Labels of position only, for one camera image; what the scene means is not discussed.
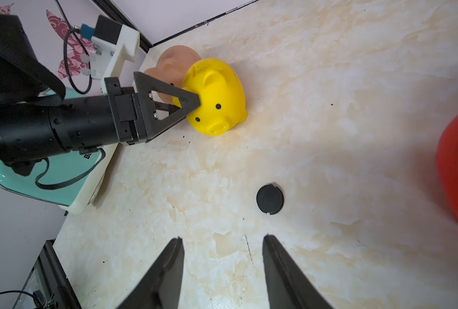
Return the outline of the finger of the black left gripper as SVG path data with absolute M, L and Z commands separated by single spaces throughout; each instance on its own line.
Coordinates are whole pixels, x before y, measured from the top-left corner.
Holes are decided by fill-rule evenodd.
M 150 142 L 201 106 L 197 94 L 182 90 L 142 72 L 134 73 L 134 81 L 136 85 L 134 100 L 138 108 L 138 119 L 135 126 L 138 129 L 140 142 Z M 181 106 L 157 102 L 153 99 L 153 92 L 170 95 L 178 99 Z

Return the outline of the yellow piggy bank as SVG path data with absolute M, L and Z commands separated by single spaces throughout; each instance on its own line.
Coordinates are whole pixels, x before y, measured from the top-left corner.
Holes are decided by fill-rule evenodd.
M 194 63 L 181 88 L 199 96 L 200 107 L 187 116 L 199 133 L 219 136 L 248 117 L 243 85 L 224 61 L 207 58 Z

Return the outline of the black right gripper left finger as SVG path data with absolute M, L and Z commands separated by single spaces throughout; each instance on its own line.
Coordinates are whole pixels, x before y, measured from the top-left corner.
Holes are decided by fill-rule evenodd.
M 183 240 L 171 239 L 118 309 L 177 308 L 180 302 L 184 256 Z

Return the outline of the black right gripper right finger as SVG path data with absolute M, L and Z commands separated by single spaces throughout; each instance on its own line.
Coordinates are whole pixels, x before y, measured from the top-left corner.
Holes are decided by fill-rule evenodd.
M 331 308 L 274 235 L 264 237 L 262 257 L 270 308 Z

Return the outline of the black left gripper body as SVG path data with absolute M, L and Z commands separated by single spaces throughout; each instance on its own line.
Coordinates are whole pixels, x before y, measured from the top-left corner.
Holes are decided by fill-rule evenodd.
M 108 96 L 66 99 L 53 107 L 0 106 L 0 161 L 5 164 L 33 164 L 118 142 Z

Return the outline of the pink piggy bank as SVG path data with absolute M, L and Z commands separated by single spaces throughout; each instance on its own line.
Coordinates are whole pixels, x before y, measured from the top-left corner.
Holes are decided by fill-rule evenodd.
M 176 45 L 164 51 L 156 66 L 146 69 L 144 73 L 180 88 L 188 70 L 200 60 L 201 57 L 195 50 L 188 46 Z

